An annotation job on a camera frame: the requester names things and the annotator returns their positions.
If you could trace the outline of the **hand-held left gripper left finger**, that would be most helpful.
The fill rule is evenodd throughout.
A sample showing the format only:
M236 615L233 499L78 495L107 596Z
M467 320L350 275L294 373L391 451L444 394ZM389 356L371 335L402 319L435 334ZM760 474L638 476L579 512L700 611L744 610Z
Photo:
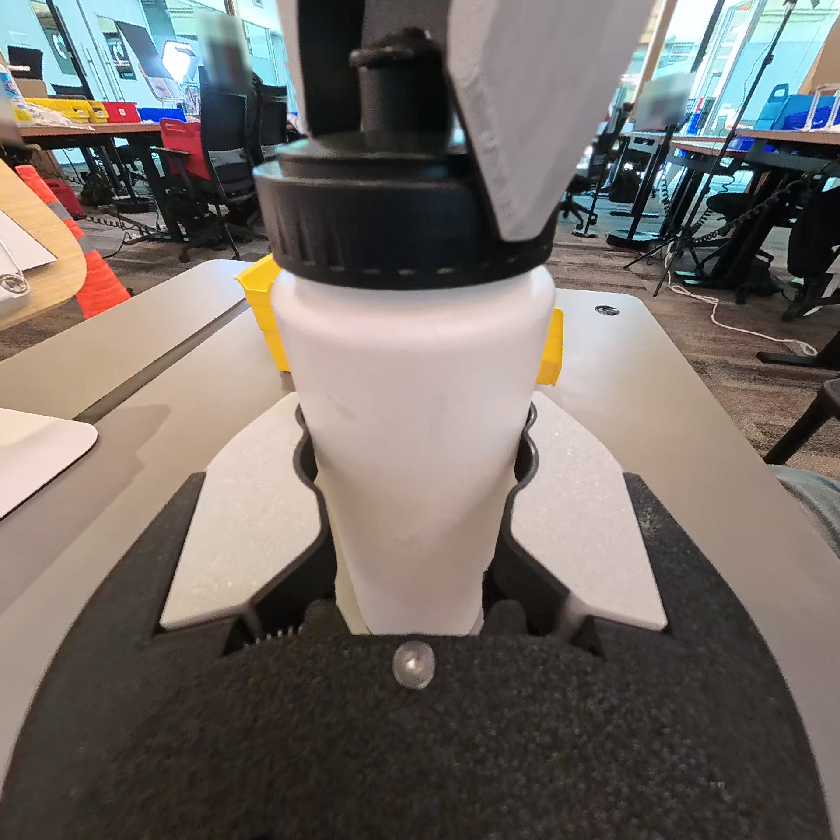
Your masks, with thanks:
M188 527L161 627L228 618L251 634L302 625L334 594L337 559L298 394L284 396L214 457Z

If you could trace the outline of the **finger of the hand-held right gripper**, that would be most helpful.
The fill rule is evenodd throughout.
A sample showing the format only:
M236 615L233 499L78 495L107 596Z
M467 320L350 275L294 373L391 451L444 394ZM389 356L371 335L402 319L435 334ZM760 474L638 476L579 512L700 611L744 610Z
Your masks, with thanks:
M545 228L650 17L647 1L454 1L446 67L500 238Z
M277 1L287 67L307 136L357 132L358 73L351 54L361 46L364 1Z

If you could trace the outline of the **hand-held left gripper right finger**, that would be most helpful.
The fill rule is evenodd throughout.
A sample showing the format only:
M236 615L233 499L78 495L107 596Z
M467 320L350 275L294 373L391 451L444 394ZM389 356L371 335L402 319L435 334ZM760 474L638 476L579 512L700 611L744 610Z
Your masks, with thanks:
M532 395L496 548L496 592L537 634L589 618L660 633L668 619L623 469L543 392Z

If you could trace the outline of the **black bottle lid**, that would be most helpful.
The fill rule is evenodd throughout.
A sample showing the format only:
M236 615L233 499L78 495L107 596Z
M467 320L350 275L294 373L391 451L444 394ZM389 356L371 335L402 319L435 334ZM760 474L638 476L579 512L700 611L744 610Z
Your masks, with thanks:
M456 106L444 51L417 27L362 41L362 8L323 22L300 14L297 46L320 132L255 168L274 260L332 287L471 287L541 265L556 203L534 236L504 240Z

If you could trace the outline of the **white plastic bottle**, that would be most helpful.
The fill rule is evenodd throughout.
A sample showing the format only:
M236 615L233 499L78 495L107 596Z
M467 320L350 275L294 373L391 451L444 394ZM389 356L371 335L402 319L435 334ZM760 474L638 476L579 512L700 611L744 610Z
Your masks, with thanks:
M379 291L282 271L270 300L364 624L470 634L550 329L549 272Z

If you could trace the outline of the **yellow plastic bin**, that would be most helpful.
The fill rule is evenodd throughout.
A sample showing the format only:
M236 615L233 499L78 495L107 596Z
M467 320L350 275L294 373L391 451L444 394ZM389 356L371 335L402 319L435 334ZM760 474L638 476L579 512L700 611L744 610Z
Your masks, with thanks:
M264 335L269 353L278 371L291 371L277 319L270 301L271 289L281 273L273 256L267 255L252 266L241 270L236 280L243 288L245 299L255 315L257 325ZM564 313L553 310L548 336L543 347L537 385L555 386L560 377L564 357Z

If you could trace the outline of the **black office chair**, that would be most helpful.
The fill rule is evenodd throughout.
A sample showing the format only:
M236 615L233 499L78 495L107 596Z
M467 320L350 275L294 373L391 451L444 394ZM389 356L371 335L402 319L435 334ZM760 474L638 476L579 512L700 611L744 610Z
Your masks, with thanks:
M254 162L248 146L248 100L245 95L219 90L200 77L201 110L199 140L207 175L200 177L179 164L185 194L191 209L201 211L201 221L188 227L188 242L179 260L186 263L191 250L229 246L240 259L237 243L253 238L259 215Z
M560 204L560 217L573 217L576 224L572 231L581 238L595 238L591 227L598 221L596 202L606 188L607 178L626 148L629 134L603 133L595 138L584 153L583 163L575 170Z
M763 457L769 466L783 466L830 420L839 420L839 378L825 381L803 415Z

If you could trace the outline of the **red office chair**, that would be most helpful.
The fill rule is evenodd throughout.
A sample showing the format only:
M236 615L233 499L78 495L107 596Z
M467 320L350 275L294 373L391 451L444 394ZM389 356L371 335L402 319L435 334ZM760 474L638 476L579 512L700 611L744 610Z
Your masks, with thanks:
M162 118L159 127L163 147L184 153L185 157L180 159L186 171L197 179L209 182L212 176L205 160L201 123Z

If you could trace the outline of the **yellow storage bin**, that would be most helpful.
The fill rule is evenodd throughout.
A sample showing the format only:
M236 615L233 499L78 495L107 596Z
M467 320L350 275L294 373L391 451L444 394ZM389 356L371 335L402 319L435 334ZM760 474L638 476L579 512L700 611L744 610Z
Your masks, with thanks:
M61 119L79 124L107 124L109 116L100 101L68 98L26 98L33 119L58 124L58 118L47 113L59 114Z

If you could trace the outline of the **person's grey trousers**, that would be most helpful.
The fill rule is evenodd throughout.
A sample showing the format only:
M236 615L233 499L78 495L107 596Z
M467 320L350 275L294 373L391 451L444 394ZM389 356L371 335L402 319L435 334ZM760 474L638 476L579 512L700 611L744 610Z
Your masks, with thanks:
M839 557L839 481L787 465L772 465L770 469Z

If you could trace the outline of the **long brown desk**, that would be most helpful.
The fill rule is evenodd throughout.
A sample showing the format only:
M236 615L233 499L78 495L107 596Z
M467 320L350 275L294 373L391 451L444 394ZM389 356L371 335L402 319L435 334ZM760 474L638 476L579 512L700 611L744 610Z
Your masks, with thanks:
M839 139L833 130L758 130L738 133L751 140L743 163L752 180L748 202L734 220L706 230L691 222L677 239L679 256L695 261L675 279L689 291L734 291L745 299L753 262L771 230L812 187L826 188L839 175Z

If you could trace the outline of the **white wipes canister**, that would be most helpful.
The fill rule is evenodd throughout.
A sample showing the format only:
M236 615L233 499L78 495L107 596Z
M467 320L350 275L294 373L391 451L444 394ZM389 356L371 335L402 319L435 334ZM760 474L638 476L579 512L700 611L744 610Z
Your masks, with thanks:
M10 68L1 62L1 83L3 93L8 101L10 112L16 123L28 124L33 122L32 113L18 87Z

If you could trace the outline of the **orange traffic cone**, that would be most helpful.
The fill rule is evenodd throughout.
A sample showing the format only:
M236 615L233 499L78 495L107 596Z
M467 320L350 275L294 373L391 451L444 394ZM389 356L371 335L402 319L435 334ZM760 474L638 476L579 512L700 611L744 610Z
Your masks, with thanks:
M16 174L42 202L66 225L76 238L85 256L87 275L76 300L85 320L117 307L131 298L131 294L116 277L110 265L86 239L78 224L83 218L81 206L68 185L44 179L31 164L15 166Z

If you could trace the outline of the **printed instruction sheet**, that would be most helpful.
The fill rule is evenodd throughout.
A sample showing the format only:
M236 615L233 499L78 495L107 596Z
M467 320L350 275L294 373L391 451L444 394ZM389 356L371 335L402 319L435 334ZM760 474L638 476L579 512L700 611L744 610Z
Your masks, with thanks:
M10 216L1 212L1 311L25 305L31 295L27 272L54 264L56 257Z

